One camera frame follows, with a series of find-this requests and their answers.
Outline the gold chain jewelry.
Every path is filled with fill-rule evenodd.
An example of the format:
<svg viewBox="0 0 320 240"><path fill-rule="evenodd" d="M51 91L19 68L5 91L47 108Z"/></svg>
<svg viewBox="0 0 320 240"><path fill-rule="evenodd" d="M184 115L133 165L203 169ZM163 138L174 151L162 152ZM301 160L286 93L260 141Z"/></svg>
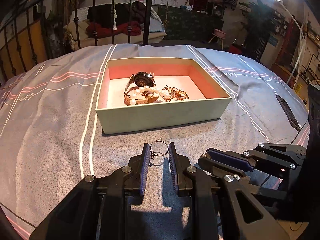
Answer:
<svg viewBox="0 0 320 240"><path fill-rule="evenodd" d="M172 99L176 101L189 100L189 96L185 91L176 87L169 87L168 85L162 88L160 95L166 102L170 102Z"/></svg>

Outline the pale green open box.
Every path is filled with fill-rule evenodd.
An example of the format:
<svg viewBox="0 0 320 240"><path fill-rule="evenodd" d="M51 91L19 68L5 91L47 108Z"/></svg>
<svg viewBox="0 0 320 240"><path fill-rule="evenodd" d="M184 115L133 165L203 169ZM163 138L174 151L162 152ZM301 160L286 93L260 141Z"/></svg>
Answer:
<svg viewBox="0 0 320 240"><path fill-rule="evenodd" d="M154 74L156 102L125 105L125 87L137 72ZM166 85L185 91L189 100L166 102L160 95ZM95 111L103 132L113 135L216 120L230 100L226 90L194 59L133 57L108 61Z"/></svg>

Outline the black iron bed frame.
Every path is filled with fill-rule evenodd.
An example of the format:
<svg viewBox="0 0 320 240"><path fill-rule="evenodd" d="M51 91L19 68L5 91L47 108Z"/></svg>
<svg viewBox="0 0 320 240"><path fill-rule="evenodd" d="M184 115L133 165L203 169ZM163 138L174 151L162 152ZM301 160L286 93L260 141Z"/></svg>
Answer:
<svg viewBox="0 0 320 240"><path fill-rule="evenodd" d="M63 30L73 12L73 22L78 23L78 9L110 4L115 26L116 4L135 1L146 5L142 45L147 45L151 42L152 0L17 0L1 20L1 83L38 63L73 52Z"/></svg>

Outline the wristwatch with tan strap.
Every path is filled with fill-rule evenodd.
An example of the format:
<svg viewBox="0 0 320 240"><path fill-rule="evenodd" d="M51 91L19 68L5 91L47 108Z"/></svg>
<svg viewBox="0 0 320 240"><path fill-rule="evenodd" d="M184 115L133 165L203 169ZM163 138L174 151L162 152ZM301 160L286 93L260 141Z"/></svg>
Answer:
<svg viewBox="0 0 320 240"><path fill-rule="evenodd" d="M137 72L132 74L124 90L124 103L127 106L154 103L159 99L156 95L156 81L153 73Z"/></svg>

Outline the pink stool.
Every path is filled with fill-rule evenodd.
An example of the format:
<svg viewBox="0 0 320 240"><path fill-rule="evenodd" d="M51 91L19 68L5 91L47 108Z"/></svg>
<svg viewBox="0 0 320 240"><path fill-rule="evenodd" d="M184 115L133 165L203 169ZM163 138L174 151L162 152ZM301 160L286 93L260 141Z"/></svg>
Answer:
<svg viewBox="0 0 320 240"><path fill-rule="evenodd" d="M212 33L212 38L208 41L208 43L211 43L215 38L217 38L217 40L220 42L221 49L223 49L223 41L226 38L226 33L219 29L214 29L214 32Z"/></svg>

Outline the red cushion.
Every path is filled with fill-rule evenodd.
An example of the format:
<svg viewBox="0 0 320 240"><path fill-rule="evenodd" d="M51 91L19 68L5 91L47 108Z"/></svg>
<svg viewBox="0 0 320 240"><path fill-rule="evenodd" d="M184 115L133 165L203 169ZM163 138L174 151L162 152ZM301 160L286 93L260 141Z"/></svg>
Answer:
<svg viewBox="0 0 320 240"><path fill-rule="evenodd" d="M105 37L111 37L113 35L118 34L126 34L129 35L128 31L129 23L122 23L120 25L117 25L117 29L113 30L112 28L103 28L99 23L93 23L91 22L89 26L86 28L86 32L89 37L95 37L94 34L97 35L97 38L105 38ZM139 36L142 33L140 24L136 21L131 21L131 36Z"/></svg>

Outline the black flat remote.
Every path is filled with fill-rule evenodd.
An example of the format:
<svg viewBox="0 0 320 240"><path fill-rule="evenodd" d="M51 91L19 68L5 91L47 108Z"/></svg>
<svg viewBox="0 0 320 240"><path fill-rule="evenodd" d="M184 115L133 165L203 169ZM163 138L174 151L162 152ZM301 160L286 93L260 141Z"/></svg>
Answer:
<svg viewBox="0 0 320 240"><path fill-rule="evenodd" d="M300 125L298 124L291 108L287 104L287 101L280 97L278 94L276 95L276 98L279 104L281 105L284 113L286 114L290 125L299 132L301 130Z"/></svg>

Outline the white wicker swing chair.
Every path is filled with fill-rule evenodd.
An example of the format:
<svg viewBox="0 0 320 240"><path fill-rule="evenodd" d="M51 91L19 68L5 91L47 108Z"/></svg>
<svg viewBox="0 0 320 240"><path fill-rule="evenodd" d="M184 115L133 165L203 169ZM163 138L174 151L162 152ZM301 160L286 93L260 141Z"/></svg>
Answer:
<svg viewBox="0 0 320 240"><path fill-rule="evenodd" d="M100 4L77 10L80 20L74 23L75 13L63 27L71 50L107 44L143 44L146 5L135 1L116 4L116 25L112 25L111 5Z"/></svg>

